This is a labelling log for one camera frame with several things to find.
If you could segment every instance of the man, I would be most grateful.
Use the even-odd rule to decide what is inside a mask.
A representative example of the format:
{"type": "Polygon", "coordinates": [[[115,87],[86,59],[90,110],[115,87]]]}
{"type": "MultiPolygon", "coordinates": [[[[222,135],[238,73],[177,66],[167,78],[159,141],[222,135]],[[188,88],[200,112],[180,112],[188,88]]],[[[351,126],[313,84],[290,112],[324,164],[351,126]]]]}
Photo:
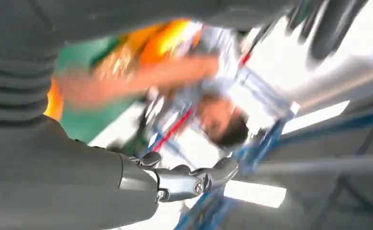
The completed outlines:
{"type": "Polygon", "coordinates": [[[82,108],[159,88],[178,109],[196,106],[201,129],[214,144],[227,148],[243,143],[248,135],[246,116],[227,95],[222,95],[227,90],[224,85],[232,82],[237,73],[239,58],[232,30],[205,27],[198,46],[186,57],[169,59],[113,80],[99,76],[99,72],[90,77],[62,76],[60,86],[63,97],[82,108]]]}

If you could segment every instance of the bolt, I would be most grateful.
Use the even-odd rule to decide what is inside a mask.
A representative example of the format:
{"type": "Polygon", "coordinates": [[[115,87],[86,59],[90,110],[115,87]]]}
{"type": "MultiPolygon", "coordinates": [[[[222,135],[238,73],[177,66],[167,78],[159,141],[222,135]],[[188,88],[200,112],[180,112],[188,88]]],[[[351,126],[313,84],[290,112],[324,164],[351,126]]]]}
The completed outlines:
{"type": "Polygon", "coordinates": [[[198,182],[196,185],[195,185],[195,195],[200,195],[202,192],[203,192],[203,184],[202,182],[198,182]]]}
{"type": "Polygon", "coordinates": [[[164,198],[164,196],[165,196],[165,192],[164,191],[160,190],[160,191],[157,192],[157,198],[158,198],[158,200],[164,198]]]}

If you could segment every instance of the ceiling light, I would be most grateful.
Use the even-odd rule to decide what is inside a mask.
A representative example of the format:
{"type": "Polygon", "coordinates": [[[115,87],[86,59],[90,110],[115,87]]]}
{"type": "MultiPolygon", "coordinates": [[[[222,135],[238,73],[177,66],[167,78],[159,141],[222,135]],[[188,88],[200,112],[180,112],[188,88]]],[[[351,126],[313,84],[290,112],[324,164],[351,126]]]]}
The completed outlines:
{"type": "Polygon", "coordinates": [[[324,109],[317,110],[316,112],[295,118],[286,123],[282,134],[290,133],[292,131],[338,116],[347,108],[349,103],[350,101],[344,101],[324,109]]]}
{"type": "Polygon", "coordinates": [[[224,196],[268,207],[279,207],[285,199],[286,189],[241,181],[229,181],[224,196]]]}

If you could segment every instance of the hair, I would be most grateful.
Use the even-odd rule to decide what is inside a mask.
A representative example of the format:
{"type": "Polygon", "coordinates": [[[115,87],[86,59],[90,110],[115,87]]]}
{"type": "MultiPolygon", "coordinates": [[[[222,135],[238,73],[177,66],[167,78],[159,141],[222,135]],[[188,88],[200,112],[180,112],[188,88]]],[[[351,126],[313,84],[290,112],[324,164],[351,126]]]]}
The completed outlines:
{"type": "Polygon", "coordinates": [[[243,144],[249,135],[249,128],[243,115],[236,116],[230,120],[221,138],[212,140],[220,148],[229,148],[243,144]]]}

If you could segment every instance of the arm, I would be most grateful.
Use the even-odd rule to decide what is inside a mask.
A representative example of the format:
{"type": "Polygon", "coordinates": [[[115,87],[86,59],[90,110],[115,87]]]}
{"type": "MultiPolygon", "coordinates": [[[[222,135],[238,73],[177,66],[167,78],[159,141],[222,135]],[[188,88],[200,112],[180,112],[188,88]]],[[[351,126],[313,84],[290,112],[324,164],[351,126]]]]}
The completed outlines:
{"type": "Polygon", "coordinates": [[[215,56],[170,59],[139,69],[127,77],[115,79],[69,74],[60,78],[59,86],[68,102],[80,107],[95,107],[117,97],[145,92],[150,87],[175,88],[214,76],[218,69],[215,56]]]}

